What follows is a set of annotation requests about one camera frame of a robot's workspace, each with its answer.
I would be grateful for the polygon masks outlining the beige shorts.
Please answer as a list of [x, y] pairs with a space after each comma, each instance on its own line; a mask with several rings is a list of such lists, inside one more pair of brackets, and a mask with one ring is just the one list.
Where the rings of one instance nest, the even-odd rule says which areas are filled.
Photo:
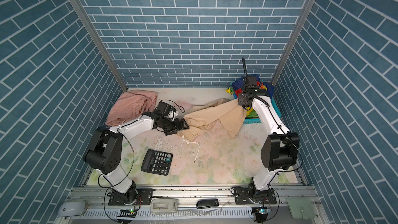
[[219, 99], [186, 114], [183, 119], [188, 124], [189, 129], [179, 131], [177, 134], [193, 142], [199, 135], [211, 131], [219, 122], [228, 135], [235, 138], [244, 123], [246, 112], [238, 104], [237, 99], [231, 101]]

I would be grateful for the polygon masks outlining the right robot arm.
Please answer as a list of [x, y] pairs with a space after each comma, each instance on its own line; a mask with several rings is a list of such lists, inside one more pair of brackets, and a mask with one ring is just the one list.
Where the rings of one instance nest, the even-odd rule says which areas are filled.
[[284, 125], [274, 110], [266, 89], [244, 83], [238, 95], [238, 104], [252, 108], [266, 131], [266, 140], [260, 152], [263, 167], [249, 183], [249, 198], [254, 202], [271, 200], [273, 179], [280, 173], [289, 172], [289, 168], [297, 162], [299, 135]]

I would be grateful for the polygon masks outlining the pink shorts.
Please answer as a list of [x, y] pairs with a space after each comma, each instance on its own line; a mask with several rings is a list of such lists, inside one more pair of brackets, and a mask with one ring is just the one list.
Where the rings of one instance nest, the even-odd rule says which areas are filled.
[[157, 92], [133, 90], [124, 92], [111, 108], [106, 125], [115, 127], [152, 112], [158, 98]]

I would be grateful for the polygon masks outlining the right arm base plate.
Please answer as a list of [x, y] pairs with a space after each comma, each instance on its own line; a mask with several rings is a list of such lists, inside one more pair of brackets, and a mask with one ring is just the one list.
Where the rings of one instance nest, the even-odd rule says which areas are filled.
[[276, 204], [277, 197], [273, 189], [259, 191], [254, 188], [244, 188], [234, 186], [230, 189], [234, 197], [235, 204]]

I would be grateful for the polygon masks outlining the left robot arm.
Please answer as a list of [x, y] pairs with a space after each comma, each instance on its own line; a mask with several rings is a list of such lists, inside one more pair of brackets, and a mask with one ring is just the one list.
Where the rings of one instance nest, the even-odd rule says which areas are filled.
[[129, 144], [130, 139], [143, 132], [157, 128], [163, 130], [165, 135], [173, 135], [188, 130], [189, 126], [184, 119], [169, 119], [147, 112], [117, 127], [99, 127], [94, 131], [83, 155], [83, 161], [91, 168], [101, 171], [110, 183], [111, 189], [119, 194], [126, 194], [132, 187], [133, 181], [121, 165], [122, 145], [124, 142]]

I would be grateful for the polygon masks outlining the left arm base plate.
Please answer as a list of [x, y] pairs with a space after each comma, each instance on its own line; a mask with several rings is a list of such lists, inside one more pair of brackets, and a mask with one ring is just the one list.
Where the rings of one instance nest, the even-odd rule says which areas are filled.
[[150, 205], [154, 189], [152, 188], [136, 188], [134, 192], [132, 192], [133, 196], [128, 197], [127, 194], [118, 193], [115, 190], [111, 190], [106, 195], [109, 197], [108, 205], [136, 205], [138, 206], [138, 200], [141, 201], [141, 205]]

